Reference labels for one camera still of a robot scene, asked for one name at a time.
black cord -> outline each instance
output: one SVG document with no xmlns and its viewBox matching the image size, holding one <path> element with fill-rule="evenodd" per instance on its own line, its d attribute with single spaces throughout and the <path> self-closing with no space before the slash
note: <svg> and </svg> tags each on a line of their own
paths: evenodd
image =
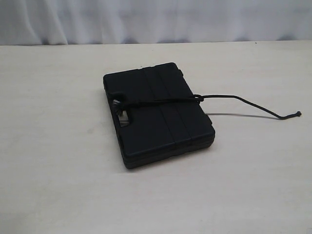
<svg viewBox="0 0 312 234">
<path fill-rule="evenodd" d="M 114 102 L 114 106 L 117 109 L 117 112 L 122 112 L 122 111 L 126 111 L 129 110 L 131 108 L 140 108 L 140 107 L 149 107 L 149 106 L 159 106 L 162 104 L 168 104 L 168 103 L 177 103 L 177 102 L 197 102 L 200 103 L 202 101 L 204 101 L 206 98 L 235 98 L 238 99 L 248 105 L 251 105 L 255 108 L 258 108 L 262 111 L 265 111 L 275 117 L 277 117 L 278 119 L 281 120 L 285 120 L 285 119 L 289 119 L 289 118 L 294 118 L 294 117 L 299 117 L 301 116 L 301 112 L 298 111 L 295 114 L 291 114 L 291 115 L 287 115 L 287 116 L 280 116 L 262 106 L 259 106 L 257 104 L 254 104 L 250 101 L 247 101 L 239 96 L 235 96 L 235 95 L 193 95 L 191 97 L 177 97 L 177 98 L 167 98 L 167 99 L 156 99 L 156 100 L 151 100 L 151 101 L 135 101 L 135 102 Z"/>
</svg>

white curtain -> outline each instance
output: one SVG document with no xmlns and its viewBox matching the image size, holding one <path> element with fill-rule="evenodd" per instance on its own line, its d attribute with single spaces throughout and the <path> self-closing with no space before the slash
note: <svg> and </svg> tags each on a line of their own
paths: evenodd
<svg viewBox="0 0 312 234">
<path fill-rule="evenodd" d="M 312 39 L 312 0 L 0 0 L 0 44 Z"/>
</svg>

black plastic case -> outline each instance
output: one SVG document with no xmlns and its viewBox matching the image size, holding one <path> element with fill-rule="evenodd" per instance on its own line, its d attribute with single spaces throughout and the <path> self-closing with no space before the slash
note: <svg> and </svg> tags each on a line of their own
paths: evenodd
<svg viewBox="0 0 312 234">
<path fill-rule="evenodd" d="M 212 122 L 195 102 L 130 109 L 127 111 L 130 124 L 120 125 L 114 99 L 149 101 L 193 94 L 176 64 L 107 74 L 103 83 L 126 168 L 206 148 L 213 143 Z"/>
</svg>

white table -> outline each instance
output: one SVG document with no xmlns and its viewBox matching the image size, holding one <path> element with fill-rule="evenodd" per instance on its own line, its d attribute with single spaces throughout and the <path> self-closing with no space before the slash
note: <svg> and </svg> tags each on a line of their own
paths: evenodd
<svg viewBox="0 0 312 234">
<path fill-rule="evenodd" d="M 210 149 L 125 169 L 102 76 L 175 62 Z M 1 234 L 305 234 L 312 228 L 312 41 L 0 47 Z"/>
</svg>

white backdrop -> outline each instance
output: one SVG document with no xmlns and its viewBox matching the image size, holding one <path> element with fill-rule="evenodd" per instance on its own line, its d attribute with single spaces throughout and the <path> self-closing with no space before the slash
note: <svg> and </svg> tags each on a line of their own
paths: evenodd
<svg viewBox="0 0 312 234">
<path fill-rule="evenodd" d="M 0 0 L 0 44 L 312 39 L 312 0 Z"/>
</svg>

